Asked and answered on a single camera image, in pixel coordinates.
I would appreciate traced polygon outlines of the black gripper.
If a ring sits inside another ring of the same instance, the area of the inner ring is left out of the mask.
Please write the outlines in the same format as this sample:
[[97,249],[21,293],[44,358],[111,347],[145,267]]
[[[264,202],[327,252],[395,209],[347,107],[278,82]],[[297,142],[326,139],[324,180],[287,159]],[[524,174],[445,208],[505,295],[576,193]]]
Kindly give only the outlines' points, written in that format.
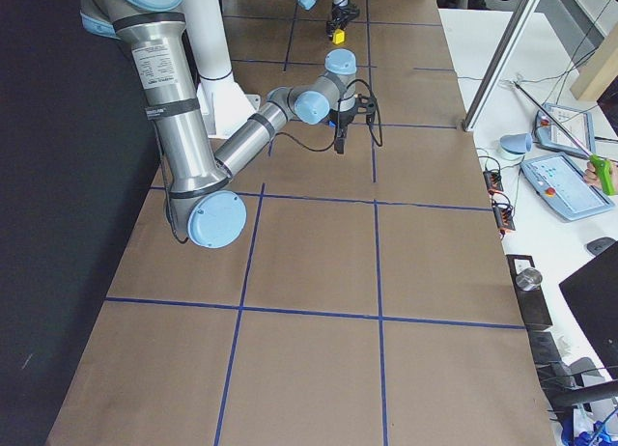
[[330,11],[330,18],[325,24],[325,32],[333,34],[337,29],[345,30],[348,24],[358,18],[360,10],[353,3],[347,5],[333,4]]
[[357,115],[365,117],[365,123],[372,126],[376,121],[377,99],[373,95],[356,94],[347,109],[331,109],[328,121],[336,124],[336,153],[344,154],[347,141],[348,125]]

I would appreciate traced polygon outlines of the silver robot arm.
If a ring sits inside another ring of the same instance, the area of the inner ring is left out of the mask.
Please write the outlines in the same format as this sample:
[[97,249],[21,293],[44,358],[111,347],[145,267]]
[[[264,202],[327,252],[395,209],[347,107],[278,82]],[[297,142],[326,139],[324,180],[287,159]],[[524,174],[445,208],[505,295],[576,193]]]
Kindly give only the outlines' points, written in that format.
[[[305,11],[310,11],[318,0],[296,0],[296,2]],[[359,15],[359,8],[351,0],[332,0],[330,19],[325,24],[326,34],[332,40],[337,30],[344,31]]]
[[289,121],[332,125],[337,153],[357,116],[382,140],[378,100],[355,90],[357,63],[347,49],[330,51],[313,83],[257,98],[234,78],[219,0],[80,2],[88,32],[130,49],[154,126],[166,216],[181,243],[213,249],[239,236],[246,207],[228,184]]

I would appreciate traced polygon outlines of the person hand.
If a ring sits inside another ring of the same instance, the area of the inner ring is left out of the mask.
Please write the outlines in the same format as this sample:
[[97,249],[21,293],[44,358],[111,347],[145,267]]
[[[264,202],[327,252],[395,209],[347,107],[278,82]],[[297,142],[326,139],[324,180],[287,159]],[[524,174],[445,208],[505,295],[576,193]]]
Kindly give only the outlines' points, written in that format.
[[[617,189],[617,185],[618,185],[617,164],[614,162],[609,162],[609,168],[610,168],[610,176],[612,180],[612,185],[614,189]],[[603,187],[596,173],[595,166],[591,162],[588,162],[586,165],[586,169],[584,172],[584,180],[588,185],[596,186],[598,188]]]

